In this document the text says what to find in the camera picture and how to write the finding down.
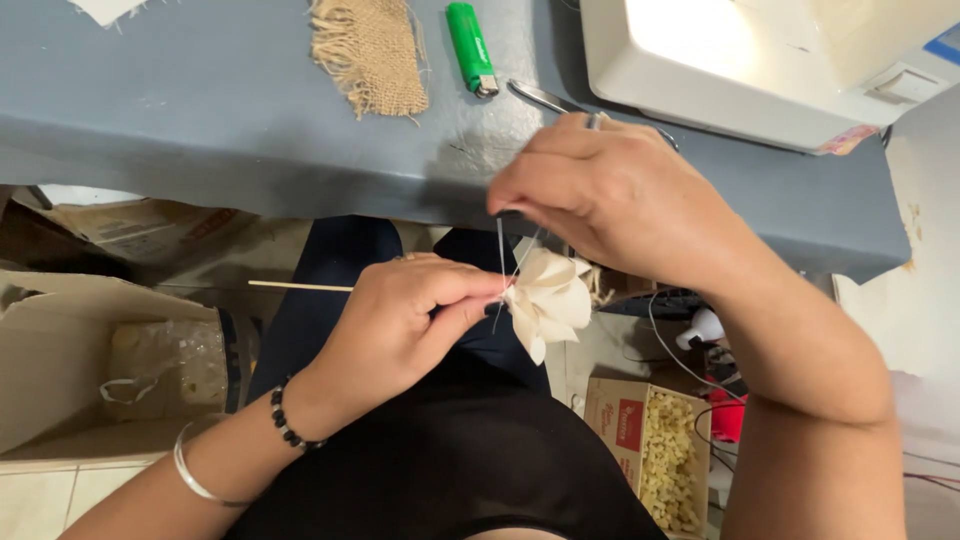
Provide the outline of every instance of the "wooden stick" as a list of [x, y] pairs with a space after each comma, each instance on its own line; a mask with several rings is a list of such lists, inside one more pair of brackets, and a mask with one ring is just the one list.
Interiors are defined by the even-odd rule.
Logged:
[[250, 280], [247, 283], [251, 285], [262, 285], [265, 287], [286, 287], [291, 289], [336, 290], [336, 291], [343, 291], [343, 292], [350, 292], [351, 290], [353, 290], [353, 287], [341, 287], [337, 285], [308, 285], [306, 283], [258, 282], [257, 280]]

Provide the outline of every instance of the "hand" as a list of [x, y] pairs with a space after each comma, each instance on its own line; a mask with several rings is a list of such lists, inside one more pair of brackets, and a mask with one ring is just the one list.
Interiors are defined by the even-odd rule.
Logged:
[[709, 288], [765, 250], [720, 194], [657, 133], [565, 114], [537, 132], [490, 186], [487, 210], [517, 209], [593, 261]]
[[326, 438], [407, 390], [503, 290], [502, 275], [431, 253], [368, 266], [323, 350], [287, 385], [290, 426]]

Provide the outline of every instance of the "gray table cover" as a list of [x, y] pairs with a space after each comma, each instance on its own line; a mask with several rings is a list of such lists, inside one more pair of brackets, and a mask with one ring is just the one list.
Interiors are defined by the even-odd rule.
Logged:
[[[64, 0], [0, 0], [0, 183], [490, 228], [487, 182], [556, 116], [513, 95], [508, 78], [654, 123], [590, 93], [579, 14], [560, 0], [473, 2], [504, 88], [491, 100], [464, 88], [446, 2], [409, 3], [429, 64], [419, 127], [354, 118], [309, 58], [304, 0], [150, 0], [120, 20], [122, 35]], [[659, 125], [795, 268], [863, 282], [910, 258], [876, 137], [815, 158]]]

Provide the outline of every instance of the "snack pieces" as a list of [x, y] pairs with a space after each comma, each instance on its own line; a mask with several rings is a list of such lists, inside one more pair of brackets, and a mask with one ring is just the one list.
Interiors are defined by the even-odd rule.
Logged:
[[693, 532], [700, 525], [693, 511], [692, 407], [687, 400], [651, 392], [640, 473], [640, 502], [664, 530]]

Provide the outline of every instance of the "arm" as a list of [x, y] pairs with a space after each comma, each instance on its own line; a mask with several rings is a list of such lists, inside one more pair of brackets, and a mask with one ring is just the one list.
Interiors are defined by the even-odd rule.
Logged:
[[[433, 254], [368, 267], [324, 349], [287, 384], [288, 425], [306, 440], [323, 440], [410, 388], [502, 291], [501, 275]], [[444, 309], [431, 320], [436, 306]], [[270, 397], [185, 445], [187, 468], [215, 496], [249, 501], [302, 455], [274, 426]], [[167, 455], [90, 509], [61, 539], [215, 540], [243, 511], [194, 494]]]
[[902, 539], [900, 439], [886, 368], [863, 331], [766, 247], [650, 128], [562, 116], [494, 180], [586, 257], [699, 291], [751, 390], [728, 539]]

